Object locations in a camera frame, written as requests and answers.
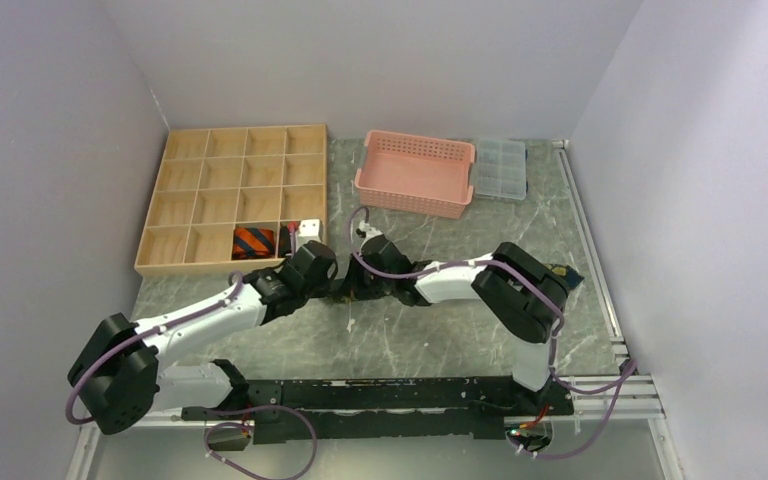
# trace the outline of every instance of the plastic basket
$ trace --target plastic basket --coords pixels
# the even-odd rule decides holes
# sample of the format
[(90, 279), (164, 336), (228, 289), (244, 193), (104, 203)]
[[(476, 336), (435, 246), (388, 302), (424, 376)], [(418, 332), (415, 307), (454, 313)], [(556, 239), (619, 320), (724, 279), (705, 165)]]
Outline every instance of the plastic basket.
[(361, 204), (460, 218), (472, 201), (472, 144), (372, 130), (364, 145), (355, 175)]

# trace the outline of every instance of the wooden compartment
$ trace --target wooden compartment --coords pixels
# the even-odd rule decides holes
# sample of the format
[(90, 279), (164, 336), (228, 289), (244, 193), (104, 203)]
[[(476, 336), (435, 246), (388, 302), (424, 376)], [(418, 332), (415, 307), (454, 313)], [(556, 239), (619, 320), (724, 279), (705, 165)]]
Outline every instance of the wooden compartment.
[(287, 155), (284, 158), (284, 185), (325, 183), (325, 155)]
[(278, 221), (281, 212), (281, 188), (256, 187), (240, 189), (237, 204), (238, 222)]
[(211, 130), (207, 139), (206, 157), (242, 157), (246, 153), (248, 129), (226, 128)]
[(277, 242), (289, 220), (326, 224), (326, 141), (324, 125), (170, 132), (136, 270), (148, 276), (277, 266), (277, 251), (233, 260), (234, 229), (272, 230)]
[(196, 196), (193, 222), (228, 223), (236, 219), (239, 190), (201, 190)]
[(137, 265), (182, 263), (189, 229), (190, 227), (146, 228), (137, 253)]
[(148, 211), (146, 225), (189, 225), (196, 201), (196, 192), (157, 192)]
[(287, 153), (323, 153), (325, 152), (324, 125), (287, 128)]
[(171, 132), (166, 141), (163, 158), (204, 158), (207, 130), (179, 130)]
[(229, 262), (233, 242), (233, 223), (193, 225), (187, 241), (185, 262)]
[(208, 158), (201, 169), (199, 188), (237, 188), (243, 171), (243, 159)]
[(167, 160), (157, 176), (157, 191), (195, 190), (199, 184), (201, 160)]
[(286, 127), (250, 128), (246, 139), (246, 155), (281, 155), (287, 136)]
[(281, 220), (321, 220), (325, 185), (291, 186), (282, 189)]
[(269, 155), (243, 159), (243, 187), (269, 187), (281, 185), (284, 156)]

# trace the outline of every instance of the gray marble table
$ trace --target gray marble table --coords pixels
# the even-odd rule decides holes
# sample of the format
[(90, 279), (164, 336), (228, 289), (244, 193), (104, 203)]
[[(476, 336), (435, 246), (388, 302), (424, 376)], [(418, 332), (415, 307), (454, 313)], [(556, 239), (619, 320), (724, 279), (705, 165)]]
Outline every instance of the gray marble table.
[[(560, 167), (546, 141), (528, 142), (528, 196), (521, 203), (476, 198), (459, 220), (371, 209), (370, 223), (411, 259), (467, 259), (512, 241), (543, 262), (586, 277), (567, 301), (560, 339), (563, 374), (617, 374), (606, 321)], [(328, 152), (328, 243), (345, 271), (342, 231), (358, 203), (353, 187), (361, 140), (336, 140)], [(131, 318), (169, 312), (226, 288), (225, 275), (143, 280)], [(375, 378), (507, 375), (511, 335), (480, 302), (406, 308), (395, 299), (332, 304), (312, 300), (289, 317), (230, 335), (182, 365), (231, 360), (247, 378)]]

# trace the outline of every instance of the wall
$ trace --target wall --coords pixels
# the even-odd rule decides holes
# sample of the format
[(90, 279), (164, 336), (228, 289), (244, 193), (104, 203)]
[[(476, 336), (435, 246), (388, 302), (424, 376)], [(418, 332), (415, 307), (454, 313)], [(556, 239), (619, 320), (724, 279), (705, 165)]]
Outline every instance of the wall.
[(572, 147), (689, 478), (768, 478), (768, 2), (645, 1)]
[(103, 0), (173, 127), (568, 138), (640, 0)]
[(66, 372), (130, 312), (165, 137), (94, 1), (0, 1), (0, 479), (66, 474)]

